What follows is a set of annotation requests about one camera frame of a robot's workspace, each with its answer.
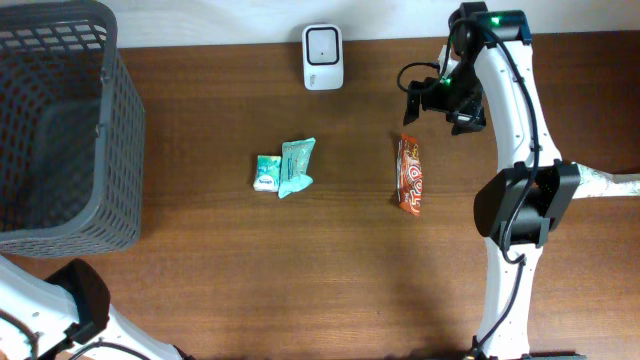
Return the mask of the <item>small green tissue pack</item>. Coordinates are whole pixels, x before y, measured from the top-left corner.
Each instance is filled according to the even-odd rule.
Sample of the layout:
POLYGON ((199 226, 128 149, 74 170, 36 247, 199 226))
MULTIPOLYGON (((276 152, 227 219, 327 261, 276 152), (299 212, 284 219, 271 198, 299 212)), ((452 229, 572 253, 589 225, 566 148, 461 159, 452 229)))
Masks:
POLYGON ((280 156, 258 155, 253 188, 258 192, 277 192, 280 187, 280 156))

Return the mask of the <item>teal wet wipes pack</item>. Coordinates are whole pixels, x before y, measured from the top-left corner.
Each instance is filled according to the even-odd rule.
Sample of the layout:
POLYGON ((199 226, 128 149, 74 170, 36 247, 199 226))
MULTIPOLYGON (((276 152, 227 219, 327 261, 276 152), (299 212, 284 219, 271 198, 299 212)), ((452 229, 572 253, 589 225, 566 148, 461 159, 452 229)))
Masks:
POLYGON ((311 137, 304 140, 284 142, 282 144, 282 159, 280 185, 278 197, 300 192, 313 183, 313 179, 307 174, 311 154, 316 144, 316 139, 311 137))

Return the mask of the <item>white floral cream tube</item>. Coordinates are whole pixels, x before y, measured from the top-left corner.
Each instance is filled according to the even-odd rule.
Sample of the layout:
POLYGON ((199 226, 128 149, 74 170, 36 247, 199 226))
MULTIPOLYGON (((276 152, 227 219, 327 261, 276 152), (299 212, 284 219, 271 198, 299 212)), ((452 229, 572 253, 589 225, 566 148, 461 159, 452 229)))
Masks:
POLYGON ((573 198, 638 197, 639 175, 614 175, 578 164, 580 183, 573 198))

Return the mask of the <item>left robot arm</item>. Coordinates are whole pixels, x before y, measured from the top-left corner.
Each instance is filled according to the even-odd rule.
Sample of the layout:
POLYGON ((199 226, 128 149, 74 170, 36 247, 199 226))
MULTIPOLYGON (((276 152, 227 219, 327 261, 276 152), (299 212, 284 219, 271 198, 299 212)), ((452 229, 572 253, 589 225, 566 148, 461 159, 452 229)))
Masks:
POLYGON ((116 310, 84 260, 39 279, 1 259, 1 353, 8 359, 189 359, 116 310))

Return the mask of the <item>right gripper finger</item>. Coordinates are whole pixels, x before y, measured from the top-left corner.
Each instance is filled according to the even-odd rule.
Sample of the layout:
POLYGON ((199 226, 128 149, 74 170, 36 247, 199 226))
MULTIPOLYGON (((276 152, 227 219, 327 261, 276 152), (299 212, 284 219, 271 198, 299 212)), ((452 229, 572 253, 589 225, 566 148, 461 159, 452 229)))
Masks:
POLYGON ((483 112, 474 116, 453 113, 450 115, 450 123, 452 124, 451 134, 457 136, 482 131, 486 127, 486 117, 483 112))
POLYGON ((411 82, 407 88, 406 110, 403 118, 403 125, 408 126, 415 122, 421 111, 422 92, 424 90, 423 82, 411 82))

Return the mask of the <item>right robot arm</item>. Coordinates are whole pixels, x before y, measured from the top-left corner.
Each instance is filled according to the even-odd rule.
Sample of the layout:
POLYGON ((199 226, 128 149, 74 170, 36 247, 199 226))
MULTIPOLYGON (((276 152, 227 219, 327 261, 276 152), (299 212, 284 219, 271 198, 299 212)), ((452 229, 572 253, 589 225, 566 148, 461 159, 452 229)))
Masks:
POLYGON ((528 318, 536 267, 580 182, 549 134, 534 74, 532 34, 521 10, 464 2, 448 19, 438 74, 412 81, 403 119, 445 114, 453 135, 492 125, 498 165, 475 196, 488 258, 485 302, 468 359, 530 359, 528 318))

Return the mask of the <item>orange chocolate bar wrapper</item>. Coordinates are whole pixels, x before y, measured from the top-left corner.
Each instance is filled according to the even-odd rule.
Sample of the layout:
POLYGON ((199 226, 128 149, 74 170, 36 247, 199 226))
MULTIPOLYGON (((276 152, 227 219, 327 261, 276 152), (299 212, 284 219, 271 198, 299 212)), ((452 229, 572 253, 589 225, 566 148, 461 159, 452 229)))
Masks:
POLYGON ((417 139, 403 134, 399 141, 397 167, 397 194, 399 206, 419 216, 423 189, 423 174, 417 139))

